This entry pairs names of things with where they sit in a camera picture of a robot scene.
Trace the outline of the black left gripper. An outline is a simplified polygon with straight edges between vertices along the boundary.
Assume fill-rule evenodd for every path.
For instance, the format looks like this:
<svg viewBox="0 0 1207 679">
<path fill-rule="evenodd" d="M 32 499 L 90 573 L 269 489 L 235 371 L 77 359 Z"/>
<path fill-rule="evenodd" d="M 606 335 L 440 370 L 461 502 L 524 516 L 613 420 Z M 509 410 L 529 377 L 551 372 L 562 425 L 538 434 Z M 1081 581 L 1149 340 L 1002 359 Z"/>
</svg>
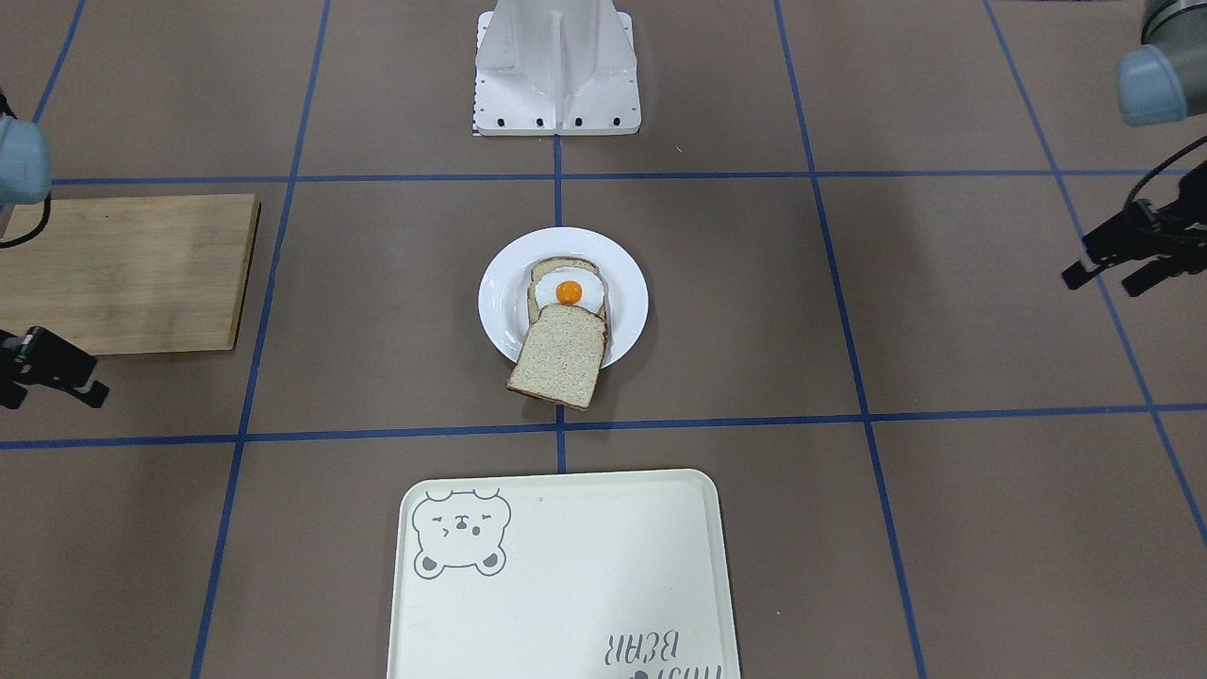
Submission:
<svg viewBox="0 0 1207 679">
<path fill-rule="evenodd" d="M 1129 297 L 1143 295 L 1176 276 L 1205 273 L 1205 185 L 1180 185 L 1174 201 L 1159 209 L 1135 185 L 1129 201 L 1144 210 L 1145 224 L 1135 228 L 1129 212 L 1118 212 L 1088 232 L 1081 254 L 1061 273 L 1066 288 L 1080 289 L 1108 268 L 1143 259 L 1143 267 L 1123 279 Z"/>
</svg>

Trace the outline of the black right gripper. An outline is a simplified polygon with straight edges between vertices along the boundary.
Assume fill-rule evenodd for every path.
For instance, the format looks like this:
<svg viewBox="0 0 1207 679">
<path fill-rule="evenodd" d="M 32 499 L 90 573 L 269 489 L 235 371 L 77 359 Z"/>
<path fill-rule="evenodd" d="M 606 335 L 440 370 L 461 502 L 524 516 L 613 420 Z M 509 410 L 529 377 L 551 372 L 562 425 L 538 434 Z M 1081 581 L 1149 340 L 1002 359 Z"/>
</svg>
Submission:
<svg viewBox="0 0 1207 679">
<path fill-rule="evenodd" d="M 42 386 L 103 408 L 109 387 L 95 377 L 97 364 L 95 356 L 41 326 L 22 336 L 1 330 L 1 406 L 18 409 L 27 387 Z"/>
</svg>

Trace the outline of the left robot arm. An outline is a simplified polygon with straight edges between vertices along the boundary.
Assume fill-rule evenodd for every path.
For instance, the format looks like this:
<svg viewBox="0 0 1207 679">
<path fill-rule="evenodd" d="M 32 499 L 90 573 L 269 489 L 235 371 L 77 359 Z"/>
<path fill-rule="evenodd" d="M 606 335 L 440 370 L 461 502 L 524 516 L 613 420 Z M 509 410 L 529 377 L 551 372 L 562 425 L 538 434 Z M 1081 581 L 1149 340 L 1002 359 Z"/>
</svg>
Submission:
<svg viewBox="0 0 1207 679">
<path fill-rule="evenodd" d="M 1121 57 L 1116 90 L 1130 127 L 1171 124 L 1205 113 L 1206 4 L 1147 1 L 1139 47 Z M 1130 262 L 1139 263 L 1121 282 L 1131 297 L 1176 276 L 1205 273 L 1205 163 L 1180 178 L 1168 205 L 1159 207 L 1141 197 L 1151 180 L 1202 147 L 1205 137 L 1191 141 L 1135 182 L 1121 210 L 1081 238 L 1081 258 L 1061 274 L 1066 288 L 1081 289 L 1109 268 Z"/>
</svg>

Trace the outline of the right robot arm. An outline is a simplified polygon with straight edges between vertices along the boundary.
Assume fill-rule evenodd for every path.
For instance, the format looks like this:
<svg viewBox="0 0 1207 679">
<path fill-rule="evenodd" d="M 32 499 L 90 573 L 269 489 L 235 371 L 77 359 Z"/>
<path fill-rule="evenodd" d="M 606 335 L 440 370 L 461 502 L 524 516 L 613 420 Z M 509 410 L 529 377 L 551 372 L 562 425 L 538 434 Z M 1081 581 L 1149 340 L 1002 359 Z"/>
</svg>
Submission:
<svg viewBox="0 0 1207 679">
<path fill-rule="evenodd" d="M 1 95 L 1 199 L 2 207 L 41 206 L 41 216 L 29 232 L 1 241 L 17 248 L 42 235 L 52 212 L 52 164 L 49 144 L 34 122 L 18 119 Z M 16 411 L 25 403 L 27 390 L 57 390 L 91 408 L 107 402 L 107 384 L 97 381 L 97 357 L 56 332 L 33 326 L 24 334 L 1 332 L 1 406 Z"/>
</svg>

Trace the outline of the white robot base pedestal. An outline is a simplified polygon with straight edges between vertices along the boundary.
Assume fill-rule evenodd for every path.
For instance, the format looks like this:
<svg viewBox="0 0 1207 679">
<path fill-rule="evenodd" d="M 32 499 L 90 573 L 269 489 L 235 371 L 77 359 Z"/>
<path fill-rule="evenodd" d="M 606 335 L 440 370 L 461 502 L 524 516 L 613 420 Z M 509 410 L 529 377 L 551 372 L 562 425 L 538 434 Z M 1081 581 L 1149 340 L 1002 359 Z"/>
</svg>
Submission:
<svg viewBox="0 0 1207 679">
<path fill-rule="evenodd" d="M 471 129 L 483 137 L 634 135 L 632 18 L 612 1 L 498 1 L 477 18 Z"/>
</svg>

